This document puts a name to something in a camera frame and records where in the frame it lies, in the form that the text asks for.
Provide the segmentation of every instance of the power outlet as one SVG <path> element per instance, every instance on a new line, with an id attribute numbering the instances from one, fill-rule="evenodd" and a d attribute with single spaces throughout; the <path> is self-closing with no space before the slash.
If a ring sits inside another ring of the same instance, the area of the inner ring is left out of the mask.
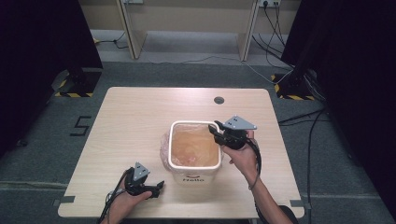
<path id="1" fill-rule="evenodd" d="M 268 3 L 267 8 L 280 6 L 280 0 L 260 0 L 260 7 L 264 7 L 264 2 Z"/>

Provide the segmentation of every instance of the bucket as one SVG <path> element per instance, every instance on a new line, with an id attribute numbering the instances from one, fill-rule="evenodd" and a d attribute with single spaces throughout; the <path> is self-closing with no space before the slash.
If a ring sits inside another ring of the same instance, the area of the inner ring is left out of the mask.
<path id="1" fill-rule="evenodd" d="M 174 179 L 181 185 L 206 185 L 212 182 L 221 166 L 221 149 L 208 125 L 212 121 L 175 121 L 169 134 L 168 163 Z"/>

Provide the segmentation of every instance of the black stand base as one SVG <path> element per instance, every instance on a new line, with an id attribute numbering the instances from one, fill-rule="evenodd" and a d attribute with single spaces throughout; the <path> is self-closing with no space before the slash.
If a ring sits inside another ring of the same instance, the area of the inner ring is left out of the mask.
<path id="1" fill-rule="evenodd" d="M 84 83 L 75 83 L 67 76 L 57 90 L 55 96 L 63 97 L 92 97 L 96 84 L 102 75 L 101 72 L 84 72 L 86 80 Z"/>
<path id="2" fill-rule="evenodd" d="M 290 100 L 315 100 L 304 82 L 298 86 L 292 86 L 289 82 L 290 76 L 284 76 L 284 74 L 274 74 L 272 76 L 273 82 L 281 80 L 279 83 L 275 84 L 277 97 Z"/>

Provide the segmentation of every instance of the hand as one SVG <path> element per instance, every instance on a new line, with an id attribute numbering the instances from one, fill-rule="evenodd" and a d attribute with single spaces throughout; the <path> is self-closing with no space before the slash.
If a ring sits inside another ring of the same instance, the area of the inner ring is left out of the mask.
<path id="1" fill-rule="evenodd" d="M 254 132 L 247 130 L 247 137 L 254 140 Z M 247 182 L 252 184 L 250 183 L 251 180 L 254 181 L 257 175 L 257 160 L 253 149 L 248 144 L 238 150 L 226 146 L 222 146 L 221 149 L 231 157 L 230 164 L 235 164 L 236 168 L 245 176 Z"/>
<path id="2" fill-rule="evenodd" d="M 124 180 L 122 180 L 120 187 L 124 189 Z M 147 198 L 151 196 L 151 191 L 146 191 L 136 196 L 130 195 L 128 192 L 123 192 L 120 194 L 114 202 L 111 204 L 110 209 L 105 217 L 105 219 L 101 222 L 101 224 L 118 224 L 124 218 L 128 217 L 134 207 L 139 203 L 145 201 Z"/>

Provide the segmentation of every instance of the light wood tabletop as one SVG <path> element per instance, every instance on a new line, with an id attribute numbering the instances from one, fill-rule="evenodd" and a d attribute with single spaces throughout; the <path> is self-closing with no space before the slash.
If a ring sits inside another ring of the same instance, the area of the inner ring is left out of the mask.
<path id="1" fill-rule="evenodd" d="M 215 103 L 216 97 L 224 99 Z M 130 217 L 257 218 L 251 191 L 224 155 L 213 182 L 203 187 L 177 184 L 160 157 L 161 139 L 177 120 L 219 120 L 232 116 L 257 126 L 262 154 L 261 178 L 278 204 L 304 215 L 281 132 L 268 91 L 262 89 L 110 88 L 92 126 L 65 197 L 61 217 L 99 217 L 106 195 L 124 170 L 139 161 L 150 169 L 147 185 L 165 181 L 159 198 L 140 203 Z"/>

